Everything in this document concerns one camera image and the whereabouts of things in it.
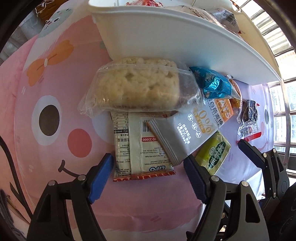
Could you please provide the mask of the dark dates clear packet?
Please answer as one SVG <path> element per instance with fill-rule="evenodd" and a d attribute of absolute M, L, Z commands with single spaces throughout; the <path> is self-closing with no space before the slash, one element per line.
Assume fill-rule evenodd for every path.
<path fill-rule="evenodd" d="M 244 139 L 247 142 L 255 140 L 262 135 L 259 125 L 259 104 L 250 99 L 242 100 L 241 112 L 238 117 L 240 126 L 237 132 L 237 140 Z"/>

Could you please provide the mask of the orange oats protein bar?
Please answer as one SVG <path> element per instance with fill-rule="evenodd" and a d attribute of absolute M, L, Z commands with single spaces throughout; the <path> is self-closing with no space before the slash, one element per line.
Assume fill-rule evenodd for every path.
<path fill-rule="evenodd" d="M 234 115 L 229 99 L 205 99 L 189 110 L 168 118 L 148 121 L 152 133 L 160 143 L 173 166 L 204 144 Z"/>

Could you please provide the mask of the large white snack bag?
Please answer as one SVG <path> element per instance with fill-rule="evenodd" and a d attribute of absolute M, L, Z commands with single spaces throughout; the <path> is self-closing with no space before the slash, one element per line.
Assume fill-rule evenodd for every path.
<path fill-rule="evenodd" d="M 217 21 L 224 25 L 224 27 L 234 34 L 241 34 L 241 30 L 237 23 L 234 14 L 225 8 L 215 8 L 209 12 L 217 19 Z"/>

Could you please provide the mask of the clear bag printed label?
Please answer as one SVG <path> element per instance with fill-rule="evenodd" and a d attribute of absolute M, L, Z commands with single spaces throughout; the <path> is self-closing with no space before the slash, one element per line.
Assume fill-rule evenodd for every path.
<path fill-rule="evenodd" d="M 223 27 L 222 24 L 219 23 L 218 20 L 212 14 L 208 13 L 204 9 L 199 9 L 199 8 L 189 7 L 189 6 L 167 6 L 166 9 L 188 13 L 188 14 L 197 16 L 199 18 L 202 18 L 204 20 L 207 20 L 211 23 L 214 23 L 220 27 Z"/>

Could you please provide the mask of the red snack packet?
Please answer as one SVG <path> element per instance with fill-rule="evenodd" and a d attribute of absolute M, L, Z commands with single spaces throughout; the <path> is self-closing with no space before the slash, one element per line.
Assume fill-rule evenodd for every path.
<path fill-rule="evenodd" d="M 164 5 L 159 1 L 155 0 L 136 0 L 127 2 L 126 6 L 155 6 L 155 7 L 163 7 Z"/>

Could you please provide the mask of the green snack packet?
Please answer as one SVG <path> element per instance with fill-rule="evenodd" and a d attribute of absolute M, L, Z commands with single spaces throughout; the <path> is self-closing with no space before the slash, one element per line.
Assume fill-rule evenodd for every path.
<path fill-rule="evenodd" d="M 215 175 L 226 159 L 231 145 L 221 132 L 217 131 L 200 148 L 195 160 L 205 167 L 210 175 Z"/>

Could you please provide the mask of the white Lipo biscuit packet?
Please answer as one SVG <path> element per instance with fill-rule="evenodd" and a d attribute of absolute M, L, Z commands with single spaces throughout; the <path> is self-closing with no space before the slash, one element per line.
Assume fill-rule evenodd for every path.
<path fill-rule="evenodd" d="M 115 144 L 114 182 L 175 174 L 171 161 L 148 126 L 150 120 L 167 116 L 167 113 L 111 113 Z"/>

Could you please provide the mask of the small golden pastry packet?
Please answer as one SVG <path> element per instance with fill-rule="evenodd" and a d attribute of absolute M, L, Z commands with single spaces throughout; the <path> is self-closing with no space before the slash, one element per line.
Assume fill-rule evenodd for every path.
<path fill-rule="evenodd" d="M 242 101 L 241 91 L 240 91 L 237 83 L 231 78 L 230 75 L 227 76 L 227 79 L 229 80 L 229 82 L 232 86 L 231 98 L 230 98 L 230 103 L 231 103 L 232 109 L 235 114 L 239 114 L 240 109 L 241 109 L 241 101 Z"/>

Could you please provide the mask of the pink cartoon tablecloth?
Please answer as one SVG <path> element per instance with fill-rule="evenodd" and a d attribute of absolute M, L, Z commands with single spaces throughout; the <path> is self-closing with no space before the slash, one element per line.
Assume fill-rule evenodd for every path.
<path fill-rule="evenodd" d="M 242 39 L 264 59 L 261 47 Z M 99 67 L 109 63 L 86 1 L 63 4 L 47 21 L 23 67 L 15 109 L 16 158 L 25 190 L 37 204 L 50 180 L 72 181 L 114 151 L 110 114 L 78 111 Z M 279 74 L 275 61 L 266 60 Z M 259 104 L 261 151 L 273 147 L 273 109 L 267 83 L 237 80 L 245 98 Z M 93 211 L 108 240 L 185 240 L 203 212 L 183 166 L 175 174 L 114 182 L 109 179 Z"/>

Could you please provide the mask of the window metal grille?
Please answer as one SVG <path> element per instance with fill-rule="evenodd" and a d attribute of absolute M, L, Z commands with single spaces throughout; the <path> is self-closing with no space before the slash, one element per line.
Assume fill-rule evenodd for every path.
<path fill-rule="evenodd" d="M 233 1 L 267 42 L 280 81 L 269 82 L 274 112 L 274 147 L 295 171 L 295 1 Z"/>

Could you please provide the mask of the blue foil snack packet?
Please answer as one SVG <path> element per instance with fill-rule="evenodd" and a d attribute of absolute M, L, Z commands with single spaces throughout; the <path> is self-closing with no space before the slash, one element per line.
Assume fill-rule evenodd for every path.
<path fill-rule="evenodd" d="M 189 69 L 207 99 L 232 99 L 237 96 L 230 81 L 217 71 L 197 66 Z"/>

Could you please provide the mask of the rice puff cake bag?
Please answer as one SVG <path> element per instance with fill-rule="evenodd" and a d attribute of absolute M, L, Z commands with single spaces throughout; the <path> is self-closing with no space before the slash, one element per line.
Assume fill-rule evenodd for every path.
<path fill-rule="evenodd" d="M 201 89 L 186 64 L 126 57 L 97 70 L 78 111 L 94 118 L 103 111 L 185 112 L 203 103 Z"/>

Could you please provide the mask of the white plastic storage bin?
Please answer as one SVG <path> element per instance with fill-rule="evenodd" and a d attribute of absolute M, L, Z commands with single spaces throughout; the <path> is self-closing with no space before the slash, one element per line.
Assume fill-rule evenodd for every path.
<path fill-rule="evenodd" d="M 280 81 L 276 70 L 249 44 L 208 20 L 163 7 L 125 1 L 89 1 L 87 8 L 113 60 L 162 58 L 201 66 L 250 85 Z"/>

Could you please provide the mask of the pink bed sheet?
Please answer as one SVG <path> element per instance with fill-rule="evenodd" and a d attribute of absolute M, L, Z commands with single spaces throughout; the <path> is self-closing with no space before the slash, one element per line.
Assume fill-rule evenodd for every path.
<path fill-rule="evenodd" d="M 18 95 L 18 86 L 20 83 L 23 66 L 36 38 L 37 37 L 33 37 L 27 41 L 1 65 L 1 137 L 10 150 L 18 179 L 20 180 L 20 184 L 26 199 L 29 197 L 25 190 L 16 160 L 14 117 L 16 97 Z M 18 210 L 18 212 L 16 212 L 15 209 L 9 205 L 9 211 L 14 220 L 15 227 L 20 230 L 24 236 L 26 236 L 28 233 L 30 218 L 25 211 L 25 208 L 13 195 L 10 189 L 11 184 L 14 185 L 14 180 L 11 174 L 10 165 L 4 151 L 1 150 L 1 189 L 4 190 L 6 195 L 10 197 L 12 203 Z"/>

